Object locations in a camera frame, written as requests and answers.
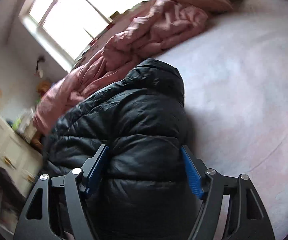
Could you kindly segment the black puffer jacket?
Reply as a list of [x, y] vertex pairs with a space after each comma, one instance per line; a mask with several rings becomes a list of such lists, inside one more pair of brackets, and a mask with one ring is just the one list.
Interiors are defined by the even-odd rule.
[[147, 59], [58, 119], [41, 171], [67, 174], [105, 144], [107, 168], [88, 201], [100, 239], [187, 239], [196, 219], [180, 151], [187, 136], [181, 75]]

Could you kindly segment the black chair back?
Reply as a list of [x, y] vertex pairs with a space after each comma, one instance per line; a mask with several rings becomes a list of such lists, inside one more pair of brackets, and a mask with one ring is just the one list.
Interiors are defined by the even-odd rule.
[[26, 202], [26, 197], [21, 194], [6, 169], [2, 167], [0, 167], [0, 187], [7, 201], [16, 211], [21, 213]]

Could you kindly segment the white cabinet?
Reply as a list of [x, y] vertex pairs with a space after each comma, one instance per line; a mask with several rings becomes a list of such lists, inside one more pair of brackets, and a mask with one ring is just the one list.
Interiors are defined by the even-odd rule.
[[4, 168], [20, 193], [27, 196], [42, 165], [34, 150], [0, 115], [0, 167]]

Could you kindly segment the stack of papers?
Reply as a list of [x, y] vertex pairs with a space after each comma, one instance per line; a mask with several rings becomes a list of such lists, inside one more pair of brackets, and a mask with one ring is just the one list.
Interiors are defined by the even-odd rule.
[[13, 131], [29, 144], [37, 132], [33, 123], [34, 115], [34, 108], [24, 109], [11, 126]]

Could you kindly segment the orange plush toy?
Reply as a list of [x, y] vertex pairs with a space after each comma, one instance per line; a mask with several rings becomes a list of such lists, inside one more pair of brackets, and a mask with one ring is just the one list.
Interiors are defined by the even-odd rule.
[[47, 93], [47, 91], [52, 87], [52, 83], [48, 80], [42, 80], [37, 84], [36, 92], [39, 98], [36, 101], [36, 105], [39, 104], [42, 97]]

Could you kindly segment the pink bed sheet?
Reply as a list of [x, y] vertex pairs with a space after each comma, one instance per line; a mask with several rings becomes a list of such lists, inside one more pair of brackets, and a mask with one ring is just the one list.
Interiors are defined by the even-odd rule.
[[192, 151], [250, 176], [276, 239], [288, 234], [288, 0], [244, 0], [204, 33], [158, 56], [179, 70]]

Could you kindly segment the white framed window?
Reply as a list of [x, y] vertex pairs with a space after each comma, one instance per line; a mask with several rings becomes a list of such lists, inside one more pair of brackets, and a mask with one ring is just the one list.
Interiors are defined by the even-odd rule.
[[115, 11], [131, 12], [151, 0], [25, 0], [19, 18], [28, 32], [70, 72], [82, 52], [113, 24]]

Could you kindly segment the pink quilted duvet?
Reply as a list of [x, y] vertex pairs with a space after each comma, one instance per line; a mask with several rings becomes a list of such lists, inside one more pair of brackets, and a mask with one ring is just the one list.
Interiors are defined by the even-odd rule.
[[143, 60], [202, 33], [213, 13], [232, 8], [229, 0], [155, 0], [145, 16], [133, 19], [125, 31], [112, 36], [85, 64], [47, 91], [33, 116], [34, 127], [49, 133], [69, 109], [124, 79]]

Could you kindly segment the books on windowsill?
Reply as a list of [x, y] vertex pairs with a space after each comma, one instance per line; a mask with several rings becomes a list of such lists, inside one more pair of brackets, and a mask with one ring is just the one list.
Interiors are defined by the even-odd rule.
[[110, 22], [118, 21], [119, 19], [123, 18], [125, 13], [127, 13], [127, 11], [125, 11], [124, 13], [119, 13], [118, 11], [115, 11], [111, 16], [109, 16], [108, 19], [110, 20]]

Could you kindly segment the pink wall lamp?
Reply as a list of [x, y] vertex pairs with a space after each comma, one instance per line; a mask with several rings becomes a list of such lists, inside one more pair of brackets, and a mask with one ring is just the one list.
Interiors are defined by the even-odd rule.
[[40, 68], [40, 64], [45, 62], [44, 56], [39, 56], [36, 61], [36, 68], [34, 75], [39, 77], [40, 79], [43, 78], [43, 70]]

